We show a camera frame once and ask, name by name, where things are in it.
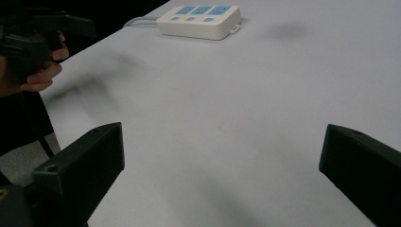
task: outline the dark background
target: dark background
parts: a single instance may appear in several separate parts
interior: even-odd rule
[[[130,19],[145,16],[168,0],[150,0],[146,3],[127,0],[85,1],[85,0],[20,0],[25,8],[45,8],[66,11],[69,15],[91,19],[96,37],[78,37],[64,32],[70,56],[115,33]]]

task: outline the table surface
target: table surface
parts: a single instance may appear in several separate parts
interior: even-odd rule
[[[122,123],[126,167],[90,226],[374,226],[319,161],[328,124],[401,150],[401,1],[212,3],[239,6],[236,34],[124,27],[42,92],[61,148]]]

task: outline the power strip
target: power strip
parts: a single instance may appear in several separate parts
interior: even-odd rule
[[[164,35],[222,40],[240,29],[238,6],[183,6],[156,20]]]

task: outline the black object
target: black object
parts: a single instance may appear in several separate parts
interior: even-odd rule
[[[30,187],[0,187],[0,226],[82,227],[123,169],[121,123],[88,131],[38,166]]]
[[[352,129],[328,125],[319,170],[375,226],[401,226],[401,153]]]
[[[53,9],[23,8],[17,0],[0,0],[0,55],[9,58],[21,82],[35,73],[37,61],[51,61],[49,49],[61,47],[58,31],[96,36],[90,19]],[[42,33],[45,40],[33,40],[36,32]]]

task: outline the finger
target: finger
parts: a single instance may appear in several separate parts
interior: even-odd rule
[[[50,55],[52,56],[54,61],[64,60],[70,56],[70,52],[67,46],[61,43],[61,48],[57,50],[50,51]]]
[[[65,37],[64,34],[62,33],[62,31],[57,31],[59,33],[59,38],[60,38],[60,42],[65,42]]]
[[[40,92],[40,91],[43,91],[44,89],[50,87],[50,85],[52,85],[52,84],[53,84],[53,80],[48,80],[43,83],[35,83],[35,84],[24,83],[23,85],[21,85],[20,89],[23,91],[27,91],[27,92]]]
[[[32,39],[34,39],[35,41],[44,41],[45,36],[44,36],[42,33],[35,32],[35,33],[32,35]]]
[[[3,76],[6,75],[7,69],[7,59],[4,56],[0,56],[0,82],[3,79]]]
[[[47,82],[62,70],[61,65],[53,61],[43,62],[40,67],[42,68],[41,71],[26,78],[27,83],[35,84]]]

